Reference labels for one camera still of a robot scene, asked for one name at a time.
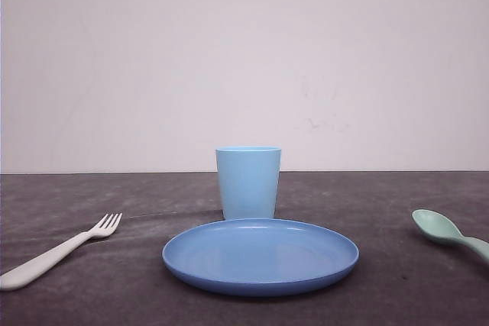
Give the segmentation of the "light blue plastic cup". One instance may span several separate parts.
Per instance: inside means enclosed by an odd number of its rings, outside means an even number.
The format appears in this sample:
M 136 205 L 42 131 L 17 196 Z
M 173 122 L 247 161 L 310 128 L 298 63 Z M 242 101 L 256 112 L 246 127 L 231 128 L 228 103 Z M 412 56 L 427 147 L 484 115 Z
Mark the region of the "light blue plastic cup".
M 273 218 L 281 149 L 219 147 L 215 155 L 224 219 Z

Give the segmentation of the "blue plastic plate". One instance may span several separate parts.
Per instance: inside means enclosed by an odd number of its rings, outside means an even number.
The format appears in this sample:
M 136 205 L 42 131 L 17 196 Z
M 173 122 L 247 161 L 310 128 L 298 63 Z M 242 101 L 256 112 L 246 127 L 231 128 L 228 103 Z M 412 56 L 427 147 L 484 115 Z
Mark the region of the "blue plastic plate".
M 169 240 L 162 260 L 184 283 L 223 295 L 272 297 L 323 289 L 345 278 L 359 259 L 346 236 L 285 219 L 203 224 Z

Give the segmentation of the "mint green plastic spoon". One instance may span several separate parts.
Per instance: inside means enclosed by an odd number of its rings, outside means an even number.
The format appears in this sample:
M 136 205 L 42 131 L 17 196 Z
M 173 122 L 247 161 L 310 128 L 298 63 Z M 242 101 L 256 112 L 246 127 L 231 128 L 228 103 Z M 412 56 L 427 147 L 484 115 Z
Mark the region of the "mint green plastic spoon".
M 473 250 L 488 263 L 488 242 L 476 237 L 467 237 L 446 216 L 428 209 L 412 212 L 416 226 L 431 241 L 439 244 L 460 244 Z

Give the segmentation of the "white plastic fork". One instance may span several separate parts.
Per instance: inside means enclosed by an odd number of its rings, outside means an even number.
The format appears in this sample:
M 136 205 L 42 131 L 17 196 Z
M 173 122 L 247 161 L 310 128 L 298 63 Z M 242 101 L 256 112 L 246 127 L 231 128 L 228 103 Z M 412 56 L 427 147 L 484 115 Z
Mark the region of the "white plastic fork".
M 23 288 L 38 279 L 85 242 L 111 236 L 117 229 L 122 213 L 106 214 L 94 227 L 64 241 L 45 253 L 1 275 L 1 290 Z

